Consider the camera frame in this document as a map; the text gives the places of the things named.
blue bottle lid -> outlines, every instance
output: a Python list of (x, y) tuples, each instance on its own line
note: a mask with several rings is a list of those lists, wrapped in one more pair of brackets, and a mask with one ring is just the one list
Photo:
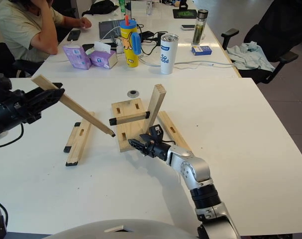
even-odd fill
[(133, 29), (136, 27), (136, 21), (134, 20), (129, 20), (129, 26), (125, 25), (125, 20), (120, 22), (120, 27), (123, 29)]

robotic arm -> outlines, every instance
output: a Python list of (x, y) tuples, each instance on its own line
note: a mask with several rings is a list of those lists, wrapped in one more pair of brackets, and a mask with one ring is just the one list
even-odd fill
[(201, 239), (239, 239), (240, 235), (218, 196), (210, 177), (208, 164), (191, 151), (164, 143), (161, 126), (150, 127), (150, 135), (141, 134), (146, 142), (129, 139), (129, 144), (145, 156), (159, 157), (183, 177), (195, 204), (195, 212), (201, 225), (198, 227)]
[[(54, 83), (58, 88), (61, 83)], [(44, 91), (40, 87), (25, 93), (12, 89), (10, 79), (0, 74), (0, 138), (21, 123), (33, 123), (41, 118), (41, 111), (54, 105), (64, 93), (64, 89)]]

red straw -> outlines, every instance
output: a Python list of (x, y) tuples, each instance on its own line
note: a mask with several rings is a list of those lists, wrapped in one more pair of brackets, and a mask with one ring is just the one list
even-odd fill
[(125, 15), (125, 25), (129, 26), (129, 16)]

white desk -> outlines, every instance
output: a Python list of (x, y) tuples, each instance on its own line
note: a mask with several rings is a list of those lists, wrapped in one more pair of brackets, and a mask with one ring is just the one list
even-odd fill
[[(62, 82), (104, 123), (113, 117), (111, 103), (129, 100), (129, 90), (137, 89), (147, 107), (153, 86), (163, 84), (161, 110), (209, 163), (239, 233), (302, 232), (302, 155), (251, 79), (49, 79)], [(36, 86), (30, 79), (12, 83), (26, 92)], [(0, 149), (0, 202), (9, 212), (9, 231), (53, 234), (94, 221), (138, 218), (195, 234), (199, 222), (190, 194), (160, 159), (119, 153), (116, 138), (92, 127), (78, 166), (65, 167), (63, 148), (79, 120), (58, 103), (25, 125), (21, 140)], [(0, 144), (19, 131), (11, 130)]]
[[(152, 16), (147, 16), (145, 13), (145, 8), (141, 7), (141, 4), (146, 2), (132, 2), (132, 17), (137, 19), (139, 24), (144, 24), (142, 31), (150, 30), (152, 32), (157, 31), (168, 31), (175, 33), (179, 36), (179, 48), (177, 52), (176, 62), (186, 62), (194, 60), (207, 60), (215, 61), (221, 63), (229, 63), (226, 58), (223, 49), (221, 49), (219, 43), (217, 42), (213, 32), (206, 25), (204, 33), (205, 39), (202, 45), (208, 45), (212, 49), (212, 54), (209, 56), (194, 56), (191, 52), (191, 41), (194, 31), (183, 31), (181, 30), (182, 24), (194, 24), (195, 19), (174, 19), (173, 11), (174, 7), (169, 5), (164, 5), (162, 3), (154, 3)], [(189, 8), (195, 9), (192, 2), (189, 3)], [(122, 19), (123, 15), (118, 8), (115, 12), (106, 15), (86, 15), (88, 19), (92, 22), (92, 27), (89, 29), (81, 29), (82, 33), (78, 41), (74, 44), (83, 45), (94, 43), (99, 41), (99, 21)], [(62, 46), (69, 44), (66, 39), (64, 39), (58, 47), (58, 54), (50, 56), (46, 62), (39, 68), (35, 75), (43, 74), (47, 77), (76, 77), (76, 78), (88, 78), (96, 77), (97, 79), (110, 78), (110, 77), (124, 77), (131, 78), (136, 77), (140, 79), (149, 78), (163, 78), (163, 79), (174, 79), (176, 77), (185, 78), (203, 78), (203, 77), (238, 77), (237, 71), (234, 68), (221, 69), (219, 67), (213, 66), (199, 66), (197, 69), (174, 69), (171, 75), (161, 75), (159, 67), (146, 66), (143, 63), (139, 63), (136, 68), (129, 68), (126, 64), (124, 54), (118, 54), (118, 63), (112, 69), (105, 69), (102, 67), (92, 66), (88, 70), (75, 69), (72, 67), (71, 63), (68, 61)], [(150, 52), (152, 46), (147, 44), (142, 45), (145, 52)], [(155, 48), (150, 56), (143, 58), (146, 62), (160, 64), (160, 47)], [(195, 67), (194, 65), (179, 65), (179, 67)]]

small blue box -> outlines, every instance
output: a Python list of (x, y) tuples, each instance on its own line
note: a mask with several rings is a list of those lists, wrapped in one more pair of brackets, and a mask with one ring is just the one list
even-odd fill
[(211, 49), (209, 46), (192, 46), (192, 52), (195, 56), (210, 55)]

